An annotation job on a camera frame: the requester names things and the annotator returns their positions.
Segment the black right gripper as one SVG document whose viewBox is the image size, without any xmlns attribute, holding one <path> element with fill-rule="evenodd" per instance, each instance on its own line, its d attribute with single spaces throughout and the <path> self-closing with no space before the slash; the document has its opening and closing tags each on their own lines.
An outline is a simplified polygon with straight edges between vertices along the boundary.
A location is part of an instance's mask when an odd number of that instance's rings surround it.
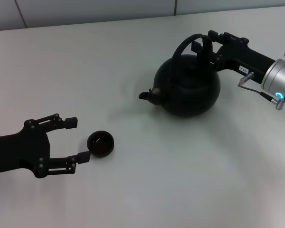
<svg viewBox="0 0 285 228">
<path fill-rule="evenodd" d="M 211 41 L 203 40 L 202 44 L 194 41 L 191 51 L 197 54 L 197 62 L 201 66 L 215 66 L 216 71 L 228 69 L 242 75 L 248 70 L 254 73 L 252 80 L 261 84 L 266 72 L 275 62 L 251 50 L 247 45 L 247 38 L 238 38 L 228 32 L 219 34 L 213 30 L 208 32 L 208 37 L 212 42 L 218 42 L 223 46 L 214 53 Z"/>
</svg>

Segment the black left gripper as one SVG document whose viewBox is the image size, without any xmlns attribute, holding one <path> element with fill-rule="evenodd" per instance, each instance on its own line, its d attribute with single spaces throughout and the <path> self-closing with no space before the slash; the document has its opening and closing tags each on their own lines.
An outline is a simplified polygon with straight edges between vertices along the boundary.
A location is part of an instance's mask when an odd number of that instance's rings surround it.
<svg viewBox="0 0 285 228">
<path fill-rule="evenodd" d="M 50 144 L 46 133 L 60 129 L 77 128 L 78 119 L 62 119 L 53 114 L 24 122 L 22 130 L 12 135 L 0 136 L 0 173 L 28 169 L 35 177 L 74 174 L 78 164 L 90 161 L 90 152 L 80 152 L 64 158 L 50 158 Z"/>
</svg>

